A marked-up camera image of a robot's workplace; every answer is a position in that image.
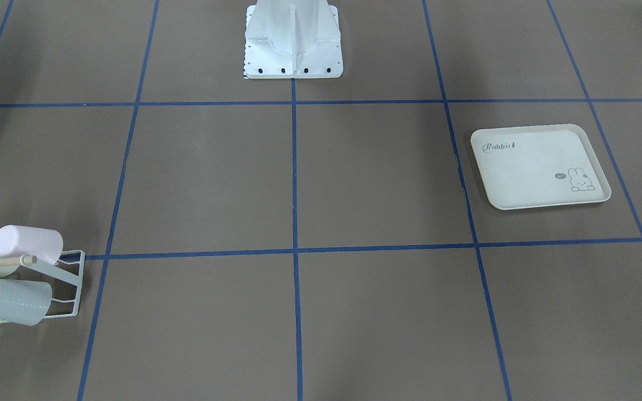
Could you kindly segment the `grey plastic cup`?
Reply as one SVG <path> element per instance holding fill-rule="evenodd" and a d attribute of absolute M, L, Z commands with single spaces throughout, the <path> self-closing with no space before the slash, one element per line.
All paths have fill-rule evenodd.
<path fill-rule="evenodd" d="M 46 316 L 52 302 L 48 282 L 0 279 L 0 320 L 33 326 Z"/>

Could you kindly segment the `pink plastic cup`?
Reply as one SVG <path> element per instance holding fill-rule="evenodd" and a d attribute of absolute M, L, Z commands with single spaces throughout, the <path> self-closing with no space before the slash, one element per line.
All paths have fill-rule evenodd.
<path fill-rule="evenodd" d="M 35 256 L 54 265 L 63 245 L 63 236 L 56 230 L 15 225 L 0 228 L 0 257 Z"/>

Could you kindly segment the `white cup drying rack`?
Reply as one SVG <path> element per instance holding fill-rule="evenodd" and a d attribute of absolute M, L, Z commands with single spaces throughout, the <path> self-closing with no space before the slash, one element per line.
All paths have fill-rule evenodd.
<path fill-rule="evenodd" d="M 81 306 L 85 261 L 82 250 L 64 251 L 54 265 L 38 261 L 35 256 L 0 257 L 0 267 L 20 265 L 13 274 L 0 279 L 48 282 L 52 302 L 43 320 L 74 317 Z"/>

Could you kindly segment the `cream plastic tray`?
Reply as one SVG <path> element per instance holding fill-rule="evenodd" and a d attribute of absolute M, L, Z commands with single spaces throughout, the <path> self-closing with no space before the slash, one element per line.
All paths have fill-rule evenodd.
<path fill-rule="evenodd" d="M 489 203 L 502 211 L 603 203 L 612 190 L 575 124 L 480 129 L 471 149 Z"/>

